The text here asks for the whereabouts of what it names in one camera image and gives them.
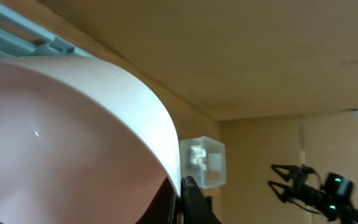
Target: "white bowl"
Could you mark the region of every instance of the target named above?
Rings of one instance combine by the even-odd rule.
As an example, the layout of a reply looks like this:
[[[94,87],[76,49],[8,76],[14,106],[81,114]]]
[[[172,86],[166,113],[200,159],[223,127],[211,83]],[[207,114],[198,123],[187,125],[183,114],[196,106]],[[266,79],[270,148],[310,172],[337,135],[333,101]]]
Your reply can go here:
[[[0,60],[0,221],[135,223],[168,176],[177,134],[160,100],[101,60]]]

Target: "robotic claw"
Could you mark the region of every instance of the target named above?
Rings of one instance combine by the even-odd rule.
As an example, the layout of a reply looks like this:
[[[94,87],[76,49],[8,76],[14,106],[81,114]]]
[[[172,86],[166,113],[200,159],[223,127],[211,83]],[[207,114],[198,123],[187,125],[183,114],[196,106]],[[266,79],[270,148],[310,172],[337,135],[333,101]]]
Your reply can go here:
[[[354,184],[349,179],[329,173],[323,185],[319,175],[311,167],[304,165],[301,167],[272,165],[271,168],[286,182],[293,180],[292,186],[273,181],[267,182],[283,203],[294,203],[308,212],[322,214],[327,217],[329,222],[339,218],[342,224],[358,223],[358,209],[354,208],[350,200]],[[284,174],[279,169],[287,170],[288,173]],[[318,176],[320,181],[319,190],[305,184],[309,174]],[[283,189],[283,193],[280,194],[274,186]],[[295,199],[314,207],[318,212],[301,206],[295,202]]]

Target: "transparent container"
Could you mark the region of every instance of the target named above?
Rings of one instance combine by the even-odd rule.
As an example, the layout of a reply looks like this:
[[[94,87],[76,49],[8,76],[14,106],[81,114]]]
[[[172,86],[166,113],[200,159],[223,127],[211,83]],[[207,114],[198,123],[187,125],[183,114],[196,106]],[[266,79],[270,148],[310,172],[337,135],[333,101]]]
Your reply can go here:
[[[210,189],[226,183],[226,153],[224,144],[202,136],[181,140],[181,176],[192,176],[202,189]]]

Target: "plastic box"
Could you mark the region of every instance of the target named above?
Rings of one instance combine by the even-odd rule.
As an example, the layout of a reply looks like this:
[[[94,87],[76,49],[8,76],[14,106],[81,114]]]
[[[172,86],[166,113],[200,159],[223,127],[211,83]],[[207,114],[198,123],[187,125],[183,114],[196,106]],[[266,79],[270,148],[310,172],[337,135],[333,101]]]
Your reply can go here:
[[[181,140],[181,176],[192,176],[202,189],[210,189],[226,183],[226,153],[224,144],[202,136]]]

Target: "ceiling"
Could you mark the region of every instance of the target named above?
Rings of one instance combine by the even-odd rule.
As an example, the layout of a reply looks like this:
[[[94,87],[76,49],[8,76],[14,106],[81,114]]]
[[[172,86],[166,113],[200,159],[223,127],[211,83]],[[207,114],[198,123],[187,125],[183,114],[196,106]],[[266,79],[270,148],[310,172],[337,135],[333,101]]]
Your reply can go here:
[[[215,119],[358,107],[358,1],[44,2]]]

